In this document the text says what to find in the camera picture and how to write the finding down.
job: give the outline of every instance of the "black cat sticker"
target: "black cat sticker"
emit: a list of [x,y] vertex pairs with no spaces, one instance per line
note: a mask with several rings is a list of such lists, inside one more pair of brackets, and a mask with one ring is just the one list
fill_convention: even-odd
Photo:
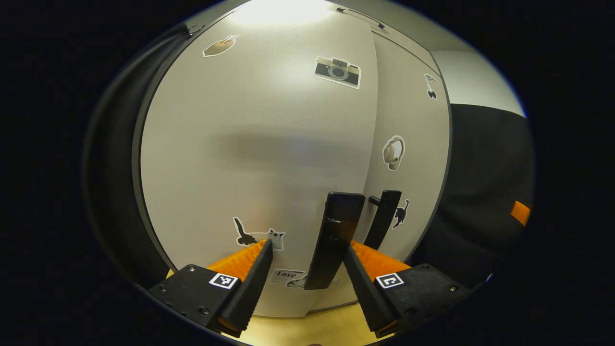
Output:
[[395,210],[395,216],[393,217],[397,219],[397,222],[395,223],[395,225],[393,225],[392,229],[397,228],[406,219],[406,210],[408,209],[408,204],[410,204],[410,201],[406,199],[406,206],[403,208],[397,207],[397,210]]
[[244,225],[241,223],[238,217],[233,217],[233,221],[235,221],[235,229],[239,234],[239,238],[237,238],[237,244],[241,246],[250,246],[252,244],[256,244],[264,239],[271,239],[271,243],[273,245],[273,251],[283,251],[284,250],[284,235],[286,232],[276,232],[273,228],[270,228],[267,232],[253,232],[246,233],[244,230]]
[[435,94],[435,91],[431,88],[431,84],[434,83],[436,86],[438,85],[438,81],[435,80],[431,75],[425,74],[425,82],[427,82],[427,95],[430,99],[437,99],[438,97]]

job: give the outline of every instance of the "orange object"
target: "orange object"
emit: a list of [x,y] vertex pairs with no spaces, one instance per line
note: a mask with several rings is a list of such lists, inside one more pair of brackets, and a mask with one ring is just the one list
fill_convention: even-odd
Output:
[[528,219],[530,218],[530,209],[526,207],[523,203],[515,201],[515,205],[512,207],[510,216],[521,222],[521,224],[525,227],[525,225],[528,223]]
[[374,282],[377,276],[397,273],[402,270],[410,269],[411,267],[403,262],[383,254],[369,246],[351,241],[351,246],[357,257],[361,261],[363,268],[370,276],[371,282]]
[[232,331],[239,331],[237,328],[235,328],[235,326],[233,326],[231,323],[229,323],[222,317],[218,317],[218,322]]
[[263,246],[266,242],[267,239],[261,240],[250,247],[217,261],[207,267],[207,269],[238,277],[241,282],[244,282],[245,277],[248,276],[250,268],[252,268],[254,261],[263,250]]

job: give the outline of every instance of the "cat sticker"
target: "cat sticker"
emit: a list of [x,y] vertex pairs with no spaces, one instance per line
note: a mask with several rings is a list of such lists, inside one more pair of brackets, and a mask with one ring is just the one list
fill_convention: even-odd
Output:
[[224,39],[212,43],[209,47],[203,50],[203,58],[215,57],[216,55],[220,55],[226,52],[232,46],[235,46],[235,43],[237,42],[236,40],[239,36],[241,36],[241,34],[229,35]]
[[393,217],[396,218],[397,221],[395,225],[393,225],[393,230],[399,227],[399,225],[402,224],[403,221],[406,219],[406,210],[408,209],[408,204],[410,204],[410,201],[406,199],[406,206],[403,208],[397,207],[397,210],[395,210],[395,216]]
[[303,285],[306,283],[306,277],[308,275],[304,274],[299,276],[297,279],[290,280],[286,283],[287,288],[303,288]]
[[389,139],[383,148],[383,161],[389,171],[395,172],[402,163],[406,144],[401,136],[395,135]]
[[238,217],[232,218],[235,221],[235,229],[239,234],[239,238],[237,238],[237,244],[241,246],[250,246],[252,244],[256,244],[264,239],[271,239],[271,243],[273,245],[273,251],[283,251],[284,250],[284,241],[283,237],[286,232],[276,232],[273,228],[270,228],[267,232],[256,232],[256,233],[246,233],[244,230],[244,225],[241,223]]
[[295,278],[299,278],[305,274],[302,270],[276,269],[269,277],[270,284],[281,284]]
[[429,96],[430,99],[435,100],[438,97],[435,94],[435,91],[431,88],[431,85],[438,85],[438,81],[435,80],[435,78],[433,78],[431,75],[429,74],[425,74],[425,82],[427,82],[427,95]]

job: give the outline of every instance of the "cabinet door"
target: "cabinet door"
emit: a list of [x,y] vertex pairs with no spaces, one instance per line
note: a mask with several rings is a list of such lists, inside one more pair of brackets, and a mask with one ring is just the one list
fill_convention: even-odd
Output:
[[[240,36],[203,56],[229,35]],[[359,88],[315,77],[317,57],[359,67]],[[307,272],[327,194],[363,191],[377,98],[364,20],[280,3],[241,7],[203,32],[160,83],[141,144],[147,211],[173,264],[206,267],[243,249],[237,217],[245,239],[283,244],[270,276]],[[268,283],[254,314],[303,316],[321,294]]]
[[[448,100],[440,76],[428,65],[378,34],[374,34],[374,43],[378,56],[378,116],[363,194],[380,198],[383,190],[402,192],[399,208],[403,212],[393,218],[378,250],[403,261],[427,229],[443,188],[450,141]],[[427,81],[425,74],[433,80]],[[404,153],[399,166],[389,167],[384,162],[383,149],[394,136],[403,138]],[[376,208],[365,203],[355,241],[365,240]],[[325,290],[313,310],[356,300],[345,269],[340,269],[335,279],[336,286]]]

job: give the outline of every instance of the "door handle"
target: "door handle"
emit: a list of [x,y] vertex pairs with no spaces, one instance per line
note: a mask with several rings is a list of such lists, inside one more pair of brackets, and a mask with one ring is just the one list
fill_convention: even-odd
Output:
[[376,215],[374,215],[374,221],[371,222],[370,231],[367,233],[364,245],[378,250],[389,230],[401,197],[402,192],[395,190],[384,190],[380,199],[375,196],[369,197],[369,202],[377,206],[378,210]]
[[303,289],[329,287],[346,256],[364,203],[360,193],[329,193]]
[[378,28],[384,29],[384,24],[382,24],[381,22],[379,22],[379,21],[378,21],[377,19],[375,19],[374,17],[370,17],[370,16],[368,16],[367,14],[363,14],[363,13],[361,13],[361,12],[359,12],[359,11],[356,11],[356,10],[353,10],[353,9],[347,9],[347,8],[344,8],[344,7],[338,7],[338,8],[337,8],[337,10],[338,10],[339,12],[344,12],[344,11],[352,11],[352,12],[358,13],[358,14],[360,14],[360,15],[362,15],[362,16],[364,16],[364,17],[367,17],[367,18],[369,18],[369,19],[373,20],[374,22],[378,23]]

